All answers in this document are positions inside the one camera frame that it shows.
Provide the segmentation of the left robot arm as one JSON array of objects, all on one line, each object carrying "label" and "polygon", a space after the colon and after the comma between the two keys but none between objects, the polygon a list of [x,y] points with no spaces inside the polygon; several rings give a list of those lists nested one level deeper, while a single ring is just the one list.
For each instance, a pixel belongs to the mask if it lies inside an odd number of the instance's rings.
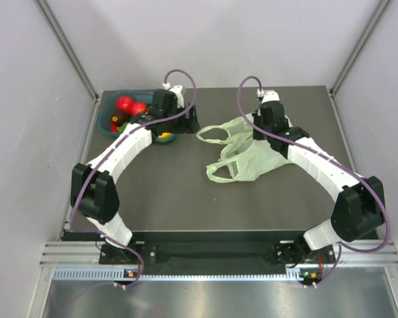
[{"label": "left robot arm", "polygon": [[119,214],[116,183],[140,152],[167,134],[199,131],[195,103],[184,104],[184,88],[166,84],[153,92],[145,111],[132,117],[124,131],[98,157],[72,170],[70,204],[72,214],[81,213],[115,246],[114,255],[128,263],[135,259],[137,247],[133,233]]}]

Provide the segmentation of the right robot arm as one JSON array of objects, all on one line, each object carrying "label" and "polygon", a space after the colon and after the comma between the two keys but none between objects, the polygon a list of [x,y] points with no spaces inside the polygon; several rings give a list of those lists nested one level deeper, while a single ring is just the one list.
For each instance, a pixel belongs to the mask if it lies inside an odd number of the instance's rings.
[{"label": "right robot arm", "polygon": [[334,200],[331,217],[295,239],[302,261],[312,262],[322,248],[352,242],[384,224],[382,182],[347,171],[306,131],[290,126],[282,103],[262,102],[253,113],[253,123],[255,139],[266,140],[272,150],[302,168]]}]

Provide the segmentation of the green plastic bag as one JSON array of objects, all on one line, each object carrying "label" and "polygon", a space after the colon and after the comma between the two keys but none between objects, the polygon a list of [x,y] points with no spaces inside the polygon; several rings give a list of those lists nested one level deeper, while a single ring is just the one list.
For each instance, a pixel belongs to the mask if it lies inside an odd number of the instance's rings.
[{"label": "green plastic bag", "polygon": [[259,176],[290,164],[265,140],[253,139],[253,128],[243,117],[200,129],[196,136],[208,144],[223,145],[217,162],[206,166],[212,182],[253,182]]}]

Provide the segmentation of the yellow lemon fruit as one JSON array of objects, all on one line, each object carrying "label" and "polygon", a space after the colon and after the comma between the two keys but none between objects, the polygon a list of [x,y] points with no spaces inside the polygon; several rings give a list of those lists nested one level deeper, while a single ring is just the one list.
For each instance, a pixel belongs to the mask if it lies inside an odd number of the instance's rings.
[{"label": "yellow lemon fruit", "polygon": [[172,136],[172,133],[170,132],[164,132],[162,134],[159,135],[159,138],[169,138]]}]

